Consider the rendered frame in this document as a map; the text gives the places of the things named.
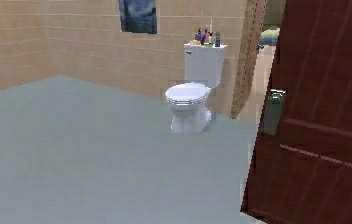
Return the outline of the dark brown wooden door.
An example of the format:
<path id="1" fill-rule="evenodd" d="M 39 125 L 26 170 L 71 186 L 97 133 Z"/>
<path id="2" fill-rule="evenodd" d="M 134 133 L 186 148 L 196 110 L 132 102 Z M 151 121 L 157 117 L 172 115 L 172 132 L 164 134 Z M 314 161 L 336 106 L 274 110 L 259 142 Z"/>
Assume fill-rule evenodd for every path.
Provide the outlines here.
<path id="1" fill-rule="evenodd" d="M 287 92 L 262 132 L 271 89 Z M 241 212 L 266 224 L 352 224 L 352 0 L 286 0 Z"/>

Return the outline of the white toilet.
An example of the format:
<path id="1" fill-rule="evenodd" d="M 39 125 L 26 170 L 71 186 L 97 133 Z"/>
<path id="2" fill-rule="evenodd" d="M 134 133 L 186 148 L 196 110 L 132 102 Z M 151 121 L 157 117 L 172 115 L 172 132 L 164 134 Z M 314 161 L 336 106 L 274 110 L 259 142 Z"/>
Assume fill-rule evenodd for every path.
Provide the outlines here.
<path id="1" fill-rule="evenodd" d="M 211 122 L 207 106 L 211 92 L 222 79 L 228 46 L 184 45 L 183 82 L 169 87 L 165 93 L 172 121 L 171 130 L 177 134 L 201 133 Z"/>

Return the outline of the dark blue framed picture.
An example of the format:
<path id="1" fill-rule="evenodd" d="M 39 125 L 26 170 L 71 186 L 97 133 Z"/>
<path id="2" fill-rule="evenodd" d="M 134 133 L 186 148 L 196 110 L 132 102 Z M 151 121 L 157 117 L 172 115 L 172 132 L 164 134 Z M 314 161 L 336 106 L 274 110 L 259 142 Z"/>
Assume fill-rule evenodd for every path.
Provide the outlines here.
<path id="1" fill-rule="evenodd" d="M 118 0 L 122 32 L 157 33 L 156 0 Z"/>

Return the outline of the blue and yellow cushion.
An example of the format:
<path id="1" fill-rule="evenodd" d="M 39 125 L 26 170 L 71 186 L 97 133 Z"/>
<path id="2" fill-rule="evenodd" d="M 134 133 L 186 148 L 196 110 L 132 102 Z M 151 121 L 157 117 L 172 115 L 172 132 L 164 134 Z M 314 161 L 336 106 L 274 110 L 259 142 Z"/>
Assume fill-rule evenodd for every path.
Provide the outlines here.
<path id="1" fill-rule="evenodd" d="M 267 29 L 260 34 L 262 45 L 276 45 L 279 38 L 280 29 Z"/>

